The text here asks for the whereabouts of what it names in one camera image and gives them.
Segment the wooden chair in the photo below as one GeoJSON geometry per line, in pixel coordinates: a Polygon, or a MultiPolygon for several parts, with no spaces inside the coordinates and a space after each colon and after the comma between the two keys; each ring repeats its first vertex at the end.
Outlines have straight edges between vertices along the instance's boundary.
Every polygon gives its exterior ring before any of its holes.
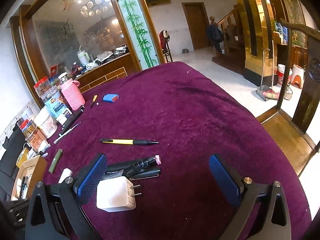
{"type": "Polygon", "coordinates": [[[280,24],[287,28],[288,38],[283,83],[280,92],[273,94],[276,105],[257,120],[285,154],[296,175],[301,176],[309,161],[319,152],[319,144],[307,134],[319,110],[319,31],[284,19],[280,24]],[[291,61],[294,31],[305,34],[308,40],[307,61],[301,68],[301,89],[289,83],[294,74],[291,61]]]}

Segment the black marker green cap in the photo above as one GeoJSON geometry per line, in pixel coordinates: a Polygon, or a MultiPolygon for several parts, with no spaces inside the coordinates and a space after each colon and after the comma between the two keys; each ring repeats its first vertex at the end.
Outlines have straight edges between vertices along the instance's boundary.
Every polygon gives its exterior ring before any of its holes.
{"type": "Polygon", "coordinates": [[[62,131],[67,130],[71,127],[71,125],[80,117],[80,115],[84,112],[85,107],[81,106],[76,112],[72,114],[70,118],[66,121],[66,123],[62,126],[62,131]]]}

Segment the small white blue box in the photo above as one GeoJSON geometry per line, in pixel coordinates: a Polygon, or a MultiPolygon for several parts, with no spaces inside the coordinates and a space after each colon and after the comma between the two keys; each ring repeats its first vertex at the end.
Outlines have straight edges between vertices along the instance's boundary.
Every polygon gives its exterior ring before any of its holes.
{"type": "Polygon", "coordinates": [[[71,116],[72,112],[69,110],[69,108],[65,108],[62,111],[62,113],[57,117],[57,122],[63,126],[68,120],[68,118],[70,118],[71,116]]]}

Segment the tin with chopsticks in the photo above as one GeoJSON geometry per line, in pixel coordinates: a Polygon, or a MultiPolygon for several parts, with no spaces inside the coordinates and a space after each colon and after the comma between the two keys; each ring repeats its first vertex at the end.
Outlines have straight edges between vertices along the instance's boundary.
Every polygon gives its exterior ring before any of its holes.
{"type": "Polygon", "coordinates": [[[20,129],[25,136],[26,142],[34,149],[34,151],[38,153],[44,152],[50,146],[42,131],[32,120],[24,120],[20,129]]]}

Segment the person in dark coat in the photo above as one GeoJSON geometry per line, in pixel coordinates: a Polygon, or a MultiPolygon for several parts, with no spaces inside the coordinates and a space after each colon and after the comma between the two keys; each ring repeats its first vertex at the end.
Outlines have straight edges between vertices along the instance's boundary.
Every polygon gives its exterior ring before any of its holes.
{"type": "Polygon", "coordinates": [[[217,23],[215,22],[215,17],[210,16],[210,25],[207,28],[207,35],[210,42],[213,44],[216,51],[221,54],[222,49],[220,47],[220,43],[223,41],[222,32],[219,29],[217,23]]]}

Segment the white paint marker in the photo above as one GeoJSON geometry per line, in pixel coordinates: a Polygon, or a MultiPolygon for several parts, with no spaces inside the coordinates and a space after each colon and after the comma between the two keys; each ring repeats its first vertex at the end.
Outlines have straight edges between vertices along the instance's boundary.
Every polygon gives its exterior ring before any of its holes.
{"type": "Polygon", "coordinates": [[[61,173],[59,184],[61,184],[66,178],[71,177],[73,175],[73,171],[69,168],[65,168],[63,172],[61,173]]]}

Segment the pink knitted cup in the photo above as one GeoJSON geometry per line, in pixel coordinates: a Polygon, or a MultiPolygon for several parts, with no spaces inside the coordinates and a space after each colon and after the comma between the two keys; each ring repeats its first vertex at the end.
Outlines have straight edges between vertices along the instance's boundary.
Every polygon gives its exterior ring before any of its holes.
{"type": "Polygon", "coordinates": [[[69,79],[60,85],[61,92],[73,111],[78,110],[85,104],[85,100],[79,90],[79,86],[80,82],[73,79],[69,79]]]}

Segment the red lid snack jar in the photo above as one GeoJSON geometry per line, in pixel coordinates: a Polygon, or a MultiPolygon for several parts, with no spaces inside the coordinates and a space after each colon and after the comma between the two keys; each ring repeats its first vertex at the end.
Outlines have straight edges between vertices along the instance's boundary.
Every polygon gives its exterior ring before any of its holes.
{"type": "Polygon", "coordinates": [[[43,77],[34,85],[35,92],[37,95],[42,98],[51,88],[52,84],[50,83],[48,77],[43,77]]]}

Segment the black marker pink cap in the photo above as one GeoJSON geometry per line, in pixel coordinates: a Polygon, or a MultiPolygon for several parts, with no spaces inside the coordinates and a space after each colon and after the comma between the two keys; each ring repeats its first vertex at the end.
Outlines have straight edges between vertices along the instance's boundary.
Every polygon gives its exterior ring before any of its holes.
{"type": "Polygon", "coordinates": [[[132,174],[131,170],[133,170],[133,172],[146,171],[152,166],[161,165],[161,163],[160,155],[155,155],[145,159],[136,159],[108,165],[105,174],[112,174],[122,170],[129,170],[129,172],[132,174]]]}

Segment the white barcode box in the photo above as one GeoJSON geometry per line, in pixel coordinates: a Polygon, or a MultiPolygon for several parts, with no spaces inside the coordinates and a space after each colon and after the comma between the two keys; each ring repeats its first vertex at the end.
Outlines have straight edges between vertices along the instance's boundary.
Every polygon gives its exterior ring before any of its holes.
{"type": "Polygon", "coordinates": [[[37,152],[34,151],[33,148],[27,153],[27,159],[28,159],[28,160],[30,160],[30,159],[32,159],[32,158],[34,158],[34,157],[36,157],[36,156],[37,156],[37,152]]]}

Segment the small orange screwdriver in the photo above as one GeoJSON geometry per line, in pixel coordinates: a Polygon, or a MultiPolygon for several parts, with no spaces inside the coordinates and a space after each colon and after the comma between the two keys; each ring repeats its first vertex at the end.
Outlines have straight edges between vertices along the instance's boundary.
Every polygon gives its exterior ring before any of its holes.
{"type": "Polygon", "coordinates": [[[91,103],[90,108],[92,108],[92,107],[94,106],[94,104],[95,104],[95,102],[96,102],[97,98],[98,98],[98,95],[97,95],[97,94],[96,94],[95,96],[93,96],[93,99],[92,99],[92,103],[91,103]]]}

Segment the black marker blue cap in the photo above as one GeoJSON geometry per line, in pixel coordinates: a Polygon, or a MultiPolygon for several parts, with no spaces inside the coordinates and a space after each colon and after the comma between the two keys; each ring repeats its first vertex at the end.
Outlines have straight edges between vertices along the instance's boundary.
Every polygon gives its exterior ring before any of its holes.
{"type": "Polygon", "coordinates": [[[63,125],[59,135],[63,135],[64,133],[66,133],[71,128],[72,124],[74,124],[76,120],[82,115],[83,112],[84,108],[81,107],[75,113],[73,113],[72,116],[68,118],[66,123],[63,125]]]}

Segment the cardboard box tray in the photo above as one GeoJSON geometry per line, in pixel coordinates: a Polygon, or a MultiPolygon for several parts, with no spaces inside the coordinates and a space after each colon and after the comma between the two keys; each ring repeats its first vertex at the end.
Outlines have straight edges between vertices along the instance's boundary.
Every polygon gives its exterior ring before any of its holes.
{"type": "Polygon", "coordinates": [[[12,189],[11,201],[18,200],[22,193],[23,198],[30,198],[38,181],[43,179],[47,161],[40,155],[22,163],[12,189]]]}

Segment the silver ballpoint pen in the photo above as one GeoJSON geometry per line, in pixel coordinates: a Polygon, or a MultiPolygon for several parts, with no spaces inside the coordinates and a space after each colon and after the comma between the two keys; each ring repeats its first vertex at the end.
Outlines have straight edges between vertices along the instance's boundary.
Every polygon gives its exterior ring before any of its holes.
{"type": "Polygon", "coordinates": [[[64,138],[66,135],[68,135],[69,133],[71,133],[72,130],[74,130],[77,126],[79,126],[81,124],[81,122],[77,123],[76,125],[74,125],[73,127],[71,127],[70,129],[68,129],[65,133],[60,134],[59,137],[53,142],[54,144],[57,144],[62,138],[64,138]]]}

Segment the yellow black pen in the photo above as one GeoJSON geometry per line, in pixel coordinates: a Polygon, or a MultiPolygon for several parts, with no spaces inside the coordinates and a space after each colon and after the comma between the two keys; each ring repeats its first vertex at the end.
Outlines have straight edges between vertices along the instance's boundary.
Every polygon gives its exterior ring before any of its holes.
{"type": "Polygon", "coordinates": [[[119,144],[119,145],[139,145],[139,146],[148,146],[156,145],[157,141],[148,141],[148,140],[133,140],[133,139],[100,139],[100,142],[105,144],[119,144]]]}

